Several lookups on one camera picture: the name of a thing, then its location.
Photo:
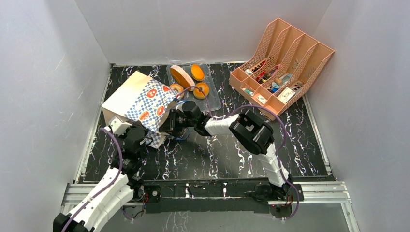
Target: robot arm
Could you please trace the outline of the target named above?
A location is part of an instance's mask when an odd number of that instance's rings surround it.
[[[143,188],[142,180],[136,173],[141,167],[141,160],[146,156],[147,129],[138,122],[122,122],[119,118],[113,118],[109,125],[114,134],[124,134],[123,160],[116,157],[93,191],[68,215],[59,214],[56,217],[53,232],[60,232],[77,211],[79,213],[72,219],[67,232],[99,232],[125,203],[142,196],[139,191]],[[290,183],[293,181],[275,155],[273,129],[251,110],[227,118],[211,118],[203,114],[193,101],[188,101],[170,111],[159,131],[176,135],[187,127],[193,127],[202,136],[232,134],[247,151],[256,155],[267,174],[270,186],[262,188],[261,192],[255,191],[251,197],[268,201],[284,200],[289,195],[290,186],[286,184],[281,171]],[[93,199],[92,196],[116,176],[119,162],[122,162],[123,168],[116,182]]]

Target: white wall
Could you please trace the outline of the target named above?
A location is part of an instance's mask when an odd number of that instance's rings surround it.
[[[108,73],[74,0],[1,1],[1,231],[52,231]]]
[[[250,59],[280,17],[313,34],[331,0],[76,0],[110,63]]]
[[[410,2],[333,0],[314,37],[336,50],[308,97],[361,231],[409,231]]]

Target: table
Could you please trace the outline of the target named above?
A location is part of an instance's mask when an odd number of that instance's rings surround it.
[[[222,102],[222,108],[213,112],[226,115],[233,109],[249,102],[229,85],[229,74],[241,63],[208,64]],[[105,99],[135,71],[168,84],[166,65],[113,67]],[[321,151],[303,99],[299,99],[280,118],[286,125],[289,140],[279,152],[283,165],[293,176],[327,176]],[[269,122],[274,129],[275,145],[279,146],[282,135],[279,123]],[[98,128],[104,127],[101,113]],[[264,170],[255,155],[243,149],[231,135],[205,138],[191,130],[185,141],[165,140],[158,149],[149,148],[148,156],[138,175],[144,180],[183,180],[211,178],[264,177]],[[87,167],[81,174],[80,183],[99,181],[108,168],[111,156],[116,153],[114,145],[102,132],[96,132]]]

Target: wire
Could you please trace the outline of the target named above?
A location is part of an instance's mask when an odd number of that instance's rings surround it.
[[[147,145],[150,145],[152,143],[152,141],[154,141],[154,139],[151,136],[148,136],[148,135],[145,136],[144,138],[151,140],[151,142],[149,142],[149,144],[147,144]]]
[[[300,198],[299,198],[299,192],[298,192],[297,188],[296,188],[291,182],[289,182],[289,180],[285,177],[285,174],[284,174],[283,171],[282,171],[282,162],[280,161],[280,158],[279,158],[279,150],[281,150],[281,149],[285,146],[286,138],[287,138],[287,136],[288,136],[287,133],[286,133],[285,124],[283,124],[282,120],[281,120],[275,113],[273,113],[271,110],[269,110],[269,109],[267,109],[267,108],[265,108],[265,107],[263,107],[263,106],[260,106],[260,105],[242,105],[242,106],[240,106],[240,107],[234,109],[232,112],[230,112],[230,113],[229,113],[227,116],[225,116],[224,118],[227,118],[227,117],[229,117],[229,116],[234,115],[236,112],[238,112],[239,110],[241,110],[241,109],[243,109],[243,108],[259,108],[259,109],[263,109],[263,110],[267,111],[268,113],[270,113],[271,115],[273,115],[273,117],[275,117],[275,119],[279,122],[280,127],[282,128],[283,140],[282,140],[282,143],[280,144],[280,146],[276,149],[275,154],[276,154],[276,159],[278,160],[278,166],[279,166],[280,175],[281,175],[282,178],[285,180],[286,184],[288,184],[290,187],[292,187],[292,188],[295,190],[295,192],[296,192],[296,199],[297,199],[297,201],[296,201],[296,208],[295,208],[295,210],[291,213],[291,215],[290,215],[289,217],[286,217],[286,218],[285,218],[285,219],[291,219],[291,218],[296,214],[296,212],[297,212],[297,210],[298,210],[298,208],[299,208]]]
[[[289,197],[286,198],[285,206],[287,205],[288,201],[289,201]]]
[[[125,217],[126,219],[130,220],[131,222],[133,222],[134,219],[135,219],[140,213],[143,213],[143,212],[144,212],[144,210],[141,210],[140,212],[136,213],[135,216],[131,217],[131,216],[125,211],[125,208],[124,208],[124,207],[121,208],[121,211],[122,211],[122,214],[124,215],[124,217]]]
[[[138,212],[134,217],[133,217],[133,219],[135,219],[140,213],[143,213],[144,211],[143,210],[141,210],[140,212]]]
[[[197,86],[190,86],[190,87],[184,89],[182,92],[178,93],[178,94],[176,95],[176,97],[178,97],[179,95],[181,95],[182,93],[188,91],[188,89],[191,89],[191,88],[196,88],[196,89],[198,89],[198,90],[205,96],[206,103],[208,104],[208,109],[209,109],[208,113],[209,113],[209,116],[213,117],[213,116],[212,116],[212,112],[211,112],[211,105],[209,104],[208,97],[207,97],[206,94],[202,91],[201,88],[199,88],[199,87],[197,87]]]
[[[129,214],[127,214],[127,212],[125,212],[125,208],[124,208],[124,207],[121,208],[121,211],[122,211],[122,214],[124,215],[124,217],[125,217],[126,219],[133,221],[133,218],[132,218]]]
[[[134,200],[134,201],[133,201],[133,200],[131,200],[130,202],[139,202],[139,201],[140,201],[140,200],[141,200],[144,196],[145,196],[145,193],[143,193],[143,194],[142,194],[142,196],[141,196],[141,198],[140,198],[140,199],[138,199],[138,200]]]
[[[148,198],[148,193],[146,194],[146,201],[142,201],[143,206],[144,206],[144,211],[146,210],[146,203],[148,202],[149,198]]]
[[[119,146],[118,140],[114,137],[114,135],[109,132],[108,130],[104,129],[104,128],[100,128],[101,131],[105,132],[110,138],[111,140],[114,142],[114,144],[117,147],[118,150],[118,156],[119,156],[119,168],[118,168],[118,173],[116,174],[116,176],[114,177],[114,179],[108,183],[108,185],[106,185],[104,188],[102,188],[100,191],[98,191],[96,194],[94,194],[94,196],[92,196],[92,198],[96,198],[98,195],[100,195],[102,192],[104,192],[105,190],[107,190],[107,188],[109,188],[112,184],[114,184],[116,182],[116,180],[118,179],[119,175],[121,174],[121,170],[122,170],[122,152],[121,152],[121,147]],[[68,226],[70,225],[70,223],[74,220],[74,218],[81,212],[81,210],[83,210],[88,204],[90,203],[90,201],[86,201],[84,203],[84,205],[82,205],[71,217],[70,219],[68,219],[67,223],[65,223],[63,229],[61,230],[61,232],[65,232],[68,228]]]
[[[188,139],[188,137],[191,134],[191,131],[189,129],[185,129],[185,130],[188,130],[188,135],[185,138],[184,138],[184,136],[181,136],[180,138],[173,138],[173,140],[186,140],[186,139]]]

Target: clear plastic tray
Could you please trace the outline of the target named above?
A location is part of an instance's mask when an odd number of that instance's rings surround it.
[[[207,84],[209,87],[209,94],[207,98],[209,101],[209,105],[211,106],[211,111],[218,110],[222,107],[222,104],[220,103],[219,95],[218,95],[217,89],[215,88],[215,84],[211,76],[211,71],[209,70],[209,67],[206,64],[198,64],[198,65],[199,67],[201,67],[202,71],[205,74],[205,78],[203,82],[205,82],[205,84]],[[169,85],[173,83],[177,83],[174,77],[171,75],[171,66],[172,65],[167,66],[167,75],[168,75]],[[178,66],[183,68],[189,74],[189,76],[192,77],[192,73],[191,73],[192,64],[178,64]],[[202,112],[209,111],[208,105],[206,104],[206,100],[205,99],[201,100],[201,99],[194,97],[193,92],[189,92],[189,91],[185,92],[185,96],[183,99],[194,101]]]

